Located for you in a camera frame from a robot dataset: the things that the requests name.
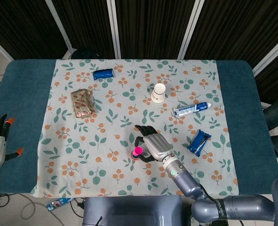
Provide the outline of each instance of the pink object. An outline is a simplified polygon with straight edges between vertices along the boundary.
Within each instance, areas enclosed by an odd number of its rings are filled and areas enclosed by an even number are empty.
[[[133,150],[133,155],[134,156],[138,156],[138,155],[140,155],[142,153],[143,153],[143,148],[141,148],[140,146],[135,147],[134,150]]]

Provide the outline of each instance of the orange fingertip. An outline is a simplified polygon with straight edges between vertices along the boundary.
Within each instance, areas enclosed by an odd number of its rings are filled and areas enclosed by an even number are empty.
[[[15,121],[15,119],[14,118],[10,118],[10,119],[8,119],[5,123],[10,123],[10,125],[12,125],[13,124],[13,122]]]
[[[24,151],[24,148],[23,148],[23,147],[20,147],[20,148],[16,151],[16,153],[18,154],[18,156],[21,156],[22,153],[23,153],[23,151]]]

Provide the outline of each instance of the brown package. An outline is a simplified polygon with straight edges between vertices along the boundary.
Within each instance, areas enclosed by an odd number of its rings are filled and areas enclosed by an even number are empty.
[[[79,89],[71,93],[74,112],[77,118],[86,118],[95,113],[94,105],[91,99],[91,92],[87,89]]]

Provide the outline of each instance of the floor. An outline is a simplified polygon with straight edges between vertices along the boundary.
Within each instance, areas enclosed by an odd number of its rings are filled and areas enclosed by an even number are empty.
[[[5,68],[9,61],[0,53],[0,81],[2,80],[2,74],[5,71]],[[278,135],[278,127],[274,130],[270,131],[271,136]],[[25,194],[29,197],[33,202],[39,202],[44,205],[50,203],[52,199],[39,199],[34,198],[30,194]],[[272,200],[271,195],[265,195],[267,198]],[[190,202],[186,198],[183,199],[184,202]],[[5,204],[7,201],[6,197],[0,200],[0,205]],[[30,219],[22,219],[27,218],[33,213],[33,206],[27,206],[22,214],[22,208],[29,204],[30,202],[16,194],[10,197],[10,202],[7,206],[0,208],[0,226],[7,225],[19,225],[19,226],[41,226],[41,225],[61,225],[55,217],[53,217],[50,213],[48,213],[47,209],[43,206],[36,205],[35,214]],[[75,210],[79,215],[83,215],[83,210],[75,205],[75,202],[72,202],[73,206],[75,206]],[[82,223],[82,219],[73,214],[70,205],[64,205],[61,208],[54,210],[53,213],[63,222],[64,226],[80,226]],[[238,221],[229,220],[230,226],[241,226]],[[272,222],[265,221],[244,221],[245,226],[273,226]]]

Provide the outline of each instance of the blue wrapper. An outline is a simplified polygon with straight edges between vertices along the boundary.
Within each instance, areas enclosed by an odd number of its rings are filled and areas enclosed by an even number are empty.
[[[195,136],[194,140],[192,141],[191,145],[187,148],[196,156],[200,156],[203,147],[205,146],[207,140],[211,137],[211,135],[201,131],[199,129],[197,135]]]
[[[106,78],[112,78],[114,75],[112,74],[112,68],[110,69],[103,69],[93,72],[94,80],[96,79],[106,79]]]
[[[47,204],[47,210],[53,211],[54,209],[61,207],[69,202],[71,202],[73,198],[59,198],[54,200],[53,202]]]

